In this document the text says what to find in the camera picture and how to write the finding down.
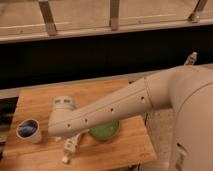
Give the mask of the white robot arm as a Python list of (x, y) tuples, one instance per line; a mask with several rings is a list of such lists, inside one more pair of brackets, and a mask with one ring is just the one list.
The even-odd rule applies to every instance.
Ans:
[(183, 65), (143, 77), (76, 109), (53, 102), (48, 133), (71, 137), (98, 125), (170, 108), (174, 128), (168, 171), (213, 171), (213, 69)]

